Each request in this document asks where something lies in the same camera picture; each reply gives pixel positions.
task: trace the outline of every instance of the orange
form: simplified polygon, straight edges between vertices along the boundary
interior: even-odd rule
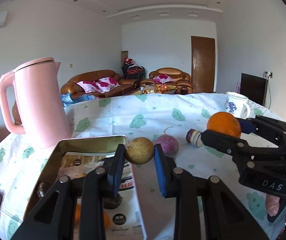
[[[242,132],[238,120],[227,112],[218,112],[212,115],[207,122],[206,128],[236,138],[240,138]]]
[[[107,213],[104,211],[104,227],[108,228],[110,225],[110,218],[108,217]],[[80,217],[81,217],[81,205],[76,204],[75,208],[75,216],[74,216],[74,225],[78,225],[80,223]]]

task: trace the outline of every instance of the pink flower pillow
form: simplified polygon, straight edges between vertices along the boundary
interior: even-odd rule
[[[112,77],[101,78],[99,79],[101,82],[108,83],[113,86],[113,88],[120,86],[120,84]]]
[[[155,81],[155,83],[166,83],[166,82],[173,82],[174,79],[172,79],[171,77],[169,77],[168,75],[165,75],[165,74],[162,74],[162,75],[159,75],[155,78],[153,78],[153,80]]]
[[[80,81],[77,84],[84,89],[85,93],[100,92],[99,87],[94,82]]]
[[[98,86],[99,92],[101,93],[109,92],[114,88],[113,85],[102,81],[98,81],[95,84]]]

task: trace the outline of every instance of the white wall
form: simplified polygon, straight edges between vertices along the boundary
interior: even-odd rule
[[[128,50],[129,57],[145,67],[147,74],[162,67],[178,68],[191,74],[191,36],[216,39],[216,24],[161,19],[122,26],[123,50]]]
[[[281,0],[230,0],[217,23],[217,92],[234,91],[241,73],[270,79],[271,111],[286,120],[286,6]]]
[[[46,0],[0,3],[8,11],[0,29],[0,76],[41,57],[62,62],[60,87],[72,76],[99,69],[122,73],[121,27],[103,16],[69,4]],[[13,89],[9,103],[14,103]],[[7,135],[0,109],[0,140]]]

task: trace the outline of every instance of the television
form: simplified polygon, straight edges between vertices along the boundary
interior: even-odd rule
[[[264,106],[267,89],[267,79],[245,73],[241,74],[240,94],[248,97],[253,102]]]

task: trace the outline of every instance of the kettle handle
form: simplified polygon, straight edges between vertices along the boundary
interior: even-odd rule
[[[15,125],[12,121],[11,113],[8,107],[6,90],[9,86],[14,86],[14,73],[13,71],[7,72],[0,78],[0,105],[5,122],[6,128],[15,134],[24,134],[24,127],[21,125]]]

